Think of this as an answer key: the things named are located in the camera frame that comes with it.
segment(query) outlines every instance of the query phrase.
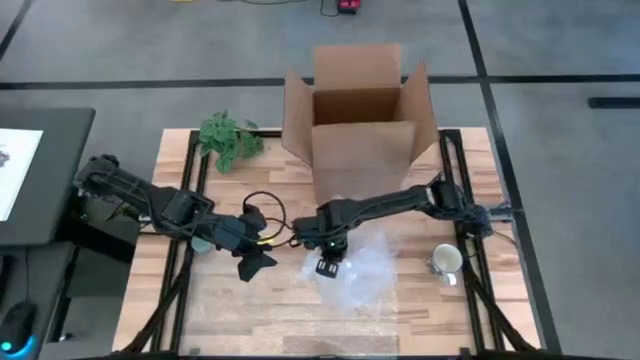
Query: mug handle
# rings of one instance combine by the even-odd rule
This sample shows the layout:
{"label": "mug handle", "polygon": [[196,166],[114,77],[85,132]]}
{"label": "mug handle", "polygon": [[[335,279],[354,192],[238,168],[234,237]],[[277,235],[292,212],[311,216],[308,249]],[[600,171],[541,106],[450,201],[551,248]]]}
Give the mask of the mug handle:
{"label": "mug handle", "polygon": [[447,283],[447,285],[456,286],[456,284],[458,283],[458,278],[456,278],[455,273],[447,273],[442,275],[444,276],[444,281]]}

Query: wooden table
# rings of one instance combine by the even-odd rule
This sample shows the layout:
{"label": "wooden table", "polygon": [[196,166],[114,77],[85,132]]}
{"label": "wooden table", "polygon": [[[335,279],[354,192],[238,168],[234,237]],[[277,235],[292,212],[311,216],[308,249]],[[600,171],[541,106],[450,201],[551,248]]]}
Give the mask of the wooden table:
{"label": "wooden table", "polygon": [[[156,185],[179,186],[189,132],[165,130],[153,177]],[[476,202],[487,206],[501,203],[502,189],[486,129],[462,128],[461,132]],[[205,194],[215,201],[217,213],[240,214],[243,198],[256,190],[277,194],[290,219],[315,213],[311,171],[284,150],[279,139],[265,139],[265,153],[240,161],[230,174],[220,175],[212,165]],[[432,179],[441,167],[440,152],[434,145],[413,164],[405,186]],[[195,188],[198,166],[193,171],[191,189]],[[281,217],[273,200],[253,200],[265,216]],[[238,280],[238,259],[228,253],[197,255],[181,354],[451,355],[460,347],[473,349],[463,286],[444,286],[425,265],[435,246],[455,244],[453,224],[419,213],[373,223],[367,225],[384,229],[397,254],[397,283],[378,302],[354,314],[341,315],[324,306],[316,285],[299,278],[307,256],[301,248],[274,251],[272,256],[279,264],[261,270],[250,283]],[[501,223],[493,226],[498,233],[484,243],[497,303],[524,338],[539,346],[518,251],[510,240],[511,227]],[[275,227],[270,226],[265,234]],[[138,240],[114,349],[125,346],[156,307],[167,248],[164,237],[141,236]],[[480,308],[485,341],[490,347],[488,320]],[[171,322],[169,319],[165,329],[170,329]],[[168,348],[164,340],[163,348]]]}

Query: artificial plant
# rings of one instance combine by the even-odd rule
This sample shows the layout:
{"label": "artificial plant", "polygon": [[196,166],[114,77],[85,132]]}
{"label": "artificial plant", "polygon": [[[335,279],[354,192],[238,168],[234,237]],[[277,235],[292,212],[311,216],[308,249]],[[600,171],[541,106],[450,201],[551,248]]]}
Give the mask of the artificial plant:
{"label": "artificial plant", "polygon": [[200,126],[200,155],[205,156],[211,151],[220,154],[216,160],[216,169],[221,174],[226,174],[238,157],[248,159],[263,152],[262,139],[248,131],[257,128],[249,120],[246,120],[244,128],[239,127],[226,110],[217,112]]}

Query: box flap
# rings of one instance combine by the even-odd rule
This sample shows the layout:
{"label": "box flap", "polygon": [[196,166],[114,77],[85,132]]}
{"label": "box flap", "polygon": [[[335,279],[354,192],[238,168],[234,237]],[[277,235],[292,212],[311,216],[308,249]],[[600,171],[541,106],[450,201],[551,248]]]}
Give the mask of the box flap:
{"label": "box flap", "polygon": [[431,93],[424,63],[418,65],[418,69],[402,87],[398,111],[398,119],[410,121],[415,125],[411,151],[413,162],[431,144],[438,141],[438,127],[431,107]]}
{"label": "box flap", "polygon": [[400,44],[318,46],[314,48],[315,90],[399,87]]}
{"label": "box flap", "polygon": [[312,130],[316,201],[363,199],[400,189],[410,166],[412,122],[336,124]]}
{"label": "box flap", "polygon": [[298,75],[289,71],[284,81],[282,147],[307,164],[311,164],[313,158],[311,152],[312,127],[313,92]]}

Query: computer mouse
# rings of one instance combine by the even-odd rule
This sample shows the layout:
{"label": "computer mouse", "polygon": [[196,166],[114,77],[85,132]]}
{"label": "computer mouse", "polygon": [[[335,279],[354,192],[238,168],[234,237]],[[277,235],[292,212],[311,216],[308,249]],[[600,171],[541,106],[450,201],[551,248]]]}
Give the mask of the computer mouse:
{"label": "computer mouse", "polygon": [[0,349],[5,354],[22,350],[31,337],[36,305],[22,301],[11,307],[0,324]]}

